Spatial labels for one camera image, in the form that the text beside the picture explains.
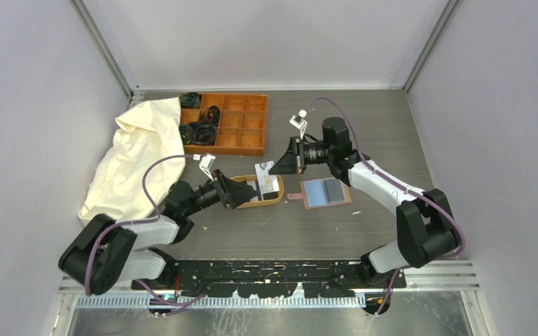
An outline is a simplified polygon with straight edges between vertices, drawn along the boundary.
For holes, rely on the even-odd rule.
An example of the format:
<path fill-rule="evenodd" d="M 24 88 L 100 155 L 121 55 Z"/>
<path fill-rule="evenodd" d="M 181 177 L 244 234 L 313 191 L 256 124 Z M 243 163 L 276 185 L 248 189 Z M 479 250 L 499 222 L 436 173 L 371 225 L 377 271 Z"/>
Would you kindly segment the yellow oval tray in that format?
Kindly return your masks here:
<path fill-rule="evenodd" d="M 236 181 L 242 181 L 242 182 L 257 180 L 256 175 L 234 176 L 232 177 L 232 179 Z M 279 182 L 280 190 L 278 192 L 262 194 L 263 200 L 258 202 L 257 205 L 254 207 L 259 207 L 259 206 L 265 207 L 265 206 L 274 205 L 280 202 L 280 200 L 283 198 L 283 195 L 284 195 L 284 185 L 283 185 L 283 180 L 281 176 L 277 176 L 277 180 Z"/>

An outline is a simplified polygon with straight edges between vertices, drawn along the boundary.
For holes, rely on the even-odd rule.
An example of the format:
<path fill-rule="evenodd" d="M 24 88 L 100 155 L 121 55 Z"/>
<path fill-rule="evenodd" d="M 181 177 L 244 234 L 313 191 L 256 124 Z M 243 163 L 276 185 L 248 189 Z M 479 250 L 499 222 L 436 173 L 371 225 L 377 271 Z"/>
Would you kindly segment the tan leather card holder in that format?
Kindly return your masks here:
<path fill-rule="evenodd" d="M 352 202 L 349 187 L 345 185 L 343 182 L 341 182 L 343 185 L 345 185 L 344 189 L 345 189 L 345 194 L 346 194 L 346 200 L 344 202 L 329 204 L 327 202 L 326 193 L 324 189 L 324 181 L 327 179 L 334 179 L 334 177 L 301 181 L 300 182 L 301 191 L 288 193 L 287 199 L 289 201 L 301 200 L 304 204 L 305 209 L 307 210 L 324 208 L 324 207 L 333 207 L 333 206 L 338 206 L 342 204 L 349 204 Z"/>

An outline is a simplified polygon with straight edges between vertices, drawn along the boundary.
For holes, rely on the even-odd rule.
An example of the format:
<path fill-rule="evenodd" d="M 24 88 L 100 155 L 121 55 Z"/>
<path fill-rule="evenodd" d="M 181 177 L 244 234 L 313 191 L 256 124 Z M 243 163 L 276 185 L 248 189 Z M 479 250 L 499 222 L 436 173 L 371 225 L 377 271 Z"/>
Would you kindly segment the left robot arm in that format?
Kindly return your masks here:
<path fill-rule="evenodd" d="M 61 255 L 58 267 L 90 295 L 104 294 L 123 281 L 134 288 L 169 288 L 177 282 L 176 260 L 159 247 L 185 240 L 194 226 L 191 215 L 214 204 L 235 209 L 256 196 L 253 186 L 218 169 L 196 189 L 178 181 L 159 216 L 117 221 L 105 213 L 96 215 Z"/>

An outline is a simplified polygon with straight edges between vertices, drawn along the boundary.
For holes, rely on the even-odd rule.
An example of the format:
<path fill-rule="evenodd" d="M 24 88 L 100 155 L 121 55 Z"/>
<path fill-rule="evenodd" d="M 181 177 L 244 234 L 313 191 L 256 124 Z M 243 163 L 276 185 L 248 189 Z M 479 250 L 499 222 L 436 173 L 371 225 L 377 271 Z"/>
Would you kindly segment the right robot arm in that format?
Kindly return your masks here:
<path fill-rule="evenodd" d="M 354 148 L 343 118 L 325 119 L 321 139 L 306 134 L 303 116 L 294 115 L 289 122 L 299 134 L 290 138 L 289 147 L 270 169 L 271 174 L 302 174 L 308 165 L 326 164 L 335 179 L 366 193 L 396 218 L 396 239 L 361 257 L 361 278 L 367 286 L 380 286 L 388 272 L 420 268 L 459 253 L 463 234 L 441 190 L 414 188 L 381 169 Z"/>

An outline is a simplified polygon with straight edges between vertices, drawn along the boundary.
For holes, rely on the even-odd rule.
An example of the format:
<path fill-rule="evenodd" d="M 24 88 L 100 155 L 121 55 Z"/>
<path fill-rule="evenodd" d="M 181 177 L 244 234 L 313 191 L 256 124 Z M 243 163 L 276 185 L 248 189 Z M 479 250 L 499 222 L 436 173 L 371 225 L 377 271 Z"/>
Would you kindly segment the black credit card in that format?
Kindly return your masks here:
<path fill-rule="evenodd" d="M 260 202 L 263 200 L 262 193 L 257 180 L 247 181 L 247 185 L 252 187 L 254 191 L 254 196 L 249 200 L 250 202 Z"/>

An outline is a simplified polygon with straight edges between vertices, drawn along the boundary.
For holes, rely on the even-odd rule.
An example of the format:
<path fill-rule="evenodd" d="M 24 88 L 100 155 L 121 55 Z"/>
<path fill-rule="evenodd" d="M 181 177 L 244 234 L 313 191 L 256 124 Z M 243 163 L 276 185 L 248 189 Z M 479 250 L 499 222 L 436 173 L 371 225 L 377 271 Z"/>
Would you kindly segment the orange compartment organizer tray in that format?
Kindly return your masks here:
<path fill-rule="evenodd" d="M 265 151 L 268 98 L 240 93 L 180 94 L 180 124 L 204 122 L 218 128 L 213 146 L 183 145 L 186 153 L 261 157 Z"/>

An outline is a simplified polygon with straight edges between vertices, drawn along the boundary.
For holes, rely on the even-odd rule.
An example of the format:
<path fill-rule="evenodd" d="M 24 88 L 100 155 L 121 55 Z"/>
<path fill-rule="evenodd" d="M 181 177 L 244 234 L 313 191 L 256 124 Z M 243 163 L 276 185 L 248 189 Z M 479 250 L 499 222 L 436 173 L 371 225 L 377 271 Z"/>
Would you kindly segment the cream cloth bag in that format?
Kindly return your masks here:
<path fill-rule="evenodd" d="M 78 217 L 131 220 L 154 214 L 186 167 L 179 98 L 144 101 L 115 121 L 112 146 L 98 164 Z"/>

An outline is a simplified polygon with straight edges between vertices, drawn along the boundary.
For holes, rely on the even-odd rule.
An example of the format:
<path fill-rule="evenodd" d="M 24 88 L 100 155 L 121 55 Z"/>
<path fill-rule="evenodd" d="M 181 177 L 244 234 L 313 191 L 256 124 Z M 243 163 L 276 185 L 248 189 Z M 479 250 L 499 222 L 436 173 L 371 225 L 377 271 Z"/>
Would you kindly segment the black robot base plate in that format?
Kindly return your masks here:
<path fill-rule="evenodd" d="M 400 271 L 378 274 L 367 260 L 162 260 L 128 261 L 121 280 L 138 289 L 176 291 L 185 297 L 289 298 L 298 287 L 305 298 L 345 298 L 356 290 L 403 288 Z"/>

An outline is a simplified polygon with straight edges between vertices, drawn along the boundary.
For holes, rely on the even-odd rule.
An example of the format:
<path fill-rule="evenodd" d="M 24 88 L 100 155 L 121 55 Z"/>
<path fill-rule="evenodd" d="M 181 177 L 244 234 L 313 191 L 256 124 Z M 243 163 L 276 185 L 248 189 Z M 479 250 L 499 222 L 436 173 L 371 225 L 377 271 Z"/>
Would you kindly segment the aluminium front rail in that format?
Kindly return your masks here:
<path fill-rule="evenodd" d="M 60 294 L 74 306 L 95 309 L 387 309 L 393 294 L 449 294 L 479 291 L 466 260 L 442 260 L 420 269 L 403 269 L 392 279 L 365 280 L 351 260 L 180 260 L 169 286 L 148 292 L 125 281 L 101 295 L 84 294 L 65 276 Z"/>

